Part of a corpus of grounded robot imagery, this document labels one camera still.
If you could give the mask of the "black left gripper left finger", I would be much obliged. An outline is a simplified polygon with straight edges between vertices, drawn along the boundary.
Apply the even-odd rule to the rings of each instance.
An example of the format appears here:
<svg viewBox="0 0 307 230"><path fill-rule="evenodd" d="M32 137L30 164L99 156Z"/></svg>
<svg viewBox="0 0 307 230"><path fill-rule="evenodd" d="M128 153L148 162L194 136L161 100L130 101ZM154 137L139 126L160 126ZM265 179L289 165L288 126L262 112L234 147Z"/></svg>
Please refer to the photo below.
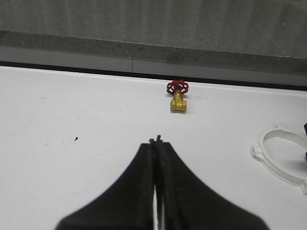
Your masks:
<svg viewBox="0 0 307 230"><path fill-rule="evenodd" d="M141 144L123 174L99 197L63 218L58 230L154 229L154 140Z"/></svg>

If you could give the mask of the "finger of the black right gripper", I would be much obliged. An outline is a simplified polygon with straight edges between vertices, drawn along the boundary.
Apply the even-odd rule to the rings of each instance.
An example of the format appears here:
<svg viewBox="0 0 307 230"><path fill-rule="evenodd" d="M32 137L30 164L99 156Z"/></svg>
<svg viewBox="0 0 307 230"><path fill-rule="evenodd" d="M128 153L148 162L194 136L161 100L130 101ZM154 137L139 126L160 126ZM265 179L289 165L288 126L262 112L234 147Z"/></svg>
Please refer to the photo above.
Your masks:
<svg viewBox="0 0 307 230"><path fill-rule="evenodd" d="M304 124L304 130L305 130L305 134L307 135L307 123Z"/></svg>

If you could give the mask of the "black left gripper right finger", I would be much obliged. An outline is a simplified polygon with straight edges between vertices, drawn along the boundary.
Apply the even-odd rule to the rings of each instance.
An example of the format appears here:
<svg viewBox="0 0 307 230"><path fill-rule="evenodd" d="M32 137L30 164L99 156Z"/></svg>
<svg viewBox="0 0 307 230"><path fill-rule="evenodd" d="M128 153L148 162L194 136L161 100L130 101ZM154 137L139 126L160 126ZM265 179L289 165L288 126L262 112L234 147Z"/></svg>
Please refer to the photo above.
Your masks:
<svg viewBox="0 0 307 230"><path fill-rule="evenodd" d="M204 184L168 142L155 142L160 230L266 230L267 224Z"/></svg>

